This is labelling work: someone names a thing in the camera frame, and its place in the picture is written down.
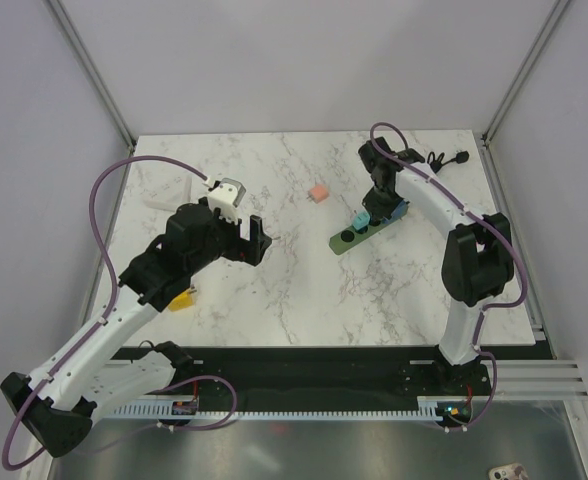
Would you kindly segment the blue cube socket adapter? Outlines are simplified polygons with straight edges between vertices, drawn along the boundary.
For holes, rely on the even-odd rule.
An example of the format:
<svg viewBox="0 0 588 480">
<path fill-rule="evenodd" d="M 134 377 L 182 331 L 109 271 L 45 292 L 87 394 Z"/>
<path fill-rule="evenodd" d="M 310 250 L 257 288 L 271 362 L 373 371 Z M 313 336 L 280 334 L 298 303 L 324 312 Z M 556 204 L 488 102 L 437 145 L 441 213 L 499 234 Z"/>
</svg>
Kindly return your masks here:
<svg viewBox="0 0 588 480">
<path fill-rule="evenodd" d="M 389 215 L 383 218 L 382 223 L 389 224 L 401 219 L 406 215 L 407 210 L 408 203 L 405 200 L 401 200 L 398 205 L 389 212 Z"/>
</svg>

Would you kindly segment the teal USB plug adapter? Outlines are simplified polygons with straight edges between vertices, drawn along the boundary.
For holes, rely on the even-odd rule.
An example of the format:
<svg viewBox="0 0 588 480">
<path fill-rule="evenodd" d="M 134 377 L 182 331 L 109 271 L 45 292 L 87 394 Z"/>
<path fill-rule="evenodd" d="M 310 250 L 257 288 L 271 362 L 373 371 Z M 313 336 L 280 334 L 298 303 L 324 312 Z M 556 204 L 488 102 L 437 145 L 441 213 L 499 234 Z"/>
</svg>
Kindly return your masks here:
<svg viewBox="0 0 588 480">
<path fill-rule="evenodd" d="M 352 228 L 358 234 L 364 234 L 370 225 L 370 214 L 367 211 L 358 213 L 352 221 Z"/>
</svg>

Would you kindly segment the yellow plug adapter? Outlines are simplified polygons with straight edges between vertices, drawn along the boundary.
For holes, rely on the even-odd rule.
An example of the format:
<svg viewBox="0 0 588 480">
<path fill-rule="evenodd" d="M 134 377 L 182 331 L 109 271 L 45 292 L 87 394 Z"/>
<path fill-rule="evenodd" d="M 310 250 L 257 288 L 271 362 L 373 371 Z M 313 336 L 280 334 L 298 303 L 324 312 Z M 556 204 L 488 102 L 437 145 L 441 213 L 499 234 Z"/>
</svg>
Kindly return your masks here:
<svg viewBox="0 0 588 480">
<path fill-rule="evenodd" d="M 192 307 L 195 304 L 197 289 L 194 285 L 177 295 L 168 305 L 170 312 L 178 312 Z"/>
</svg>

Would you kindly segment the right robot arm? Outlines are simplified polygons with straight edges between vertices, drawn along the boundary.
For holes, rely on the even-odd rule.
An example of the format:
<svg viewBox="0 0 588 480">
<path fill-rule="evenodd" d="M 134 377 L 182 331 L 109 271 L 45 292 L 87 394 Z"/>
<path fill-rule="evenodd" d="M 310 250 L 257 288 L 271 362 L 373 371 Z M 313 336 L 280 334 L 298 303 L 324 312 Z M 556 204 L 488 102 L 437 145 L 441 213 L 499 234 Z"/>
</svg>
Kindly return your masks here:
<svg viewBox="0 0 588 480">
<path fill-rule="evenodd" d="M 413 162 L 418 155 L 411 149 L 396 153 L 378 137 L 358 155 L 373 181 L 362 201 L 372 226 L 388 224 L 414 206 L 445 239 L 441 280 L 451 298 L 449 313 L 435 359 L 420 369 L 420 379 L 443 393 L 464 392 L 486 374 L 479 346 L 485 308 L 514 277 L 509 220 L 455 204 L 433 184 L 430 168 Z"/>
</svg>

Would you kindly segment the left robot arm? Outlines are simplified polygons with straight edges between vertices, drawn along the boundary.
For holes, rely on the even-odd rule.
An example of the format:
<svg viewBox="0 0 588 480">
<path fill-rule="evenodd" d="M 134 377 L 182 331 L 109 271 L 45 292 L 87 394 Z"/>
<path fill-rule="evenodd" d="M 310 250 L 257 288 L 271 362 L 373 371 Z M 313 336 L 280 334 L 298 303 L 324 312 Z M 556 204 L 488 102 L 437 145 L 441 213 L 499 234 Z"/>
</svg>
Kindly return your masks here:
<svg viewBox="0 0 588 480">
<path fill-rule="evenodd" d="M 130 261 L 119 277 L 117 300 L 83 326 L 47 362 L 29 374 L 10 373 L 0 388 L 25 426 L 54 458 L 72 452 L 105 415 L 139 396 L 168 389 L 182 393 L 193 382 L 193 358 L 177 344 L 156 344 L 138 360 L 110 374 L 104 365 L 138 330 L 163 312 L 199 271 L 224 258 L 257 266 L 272 239 L 261 217 L 240 222 L 206 199 L 188 203 L 169 217 L 164 233 Z"/>
</svg>

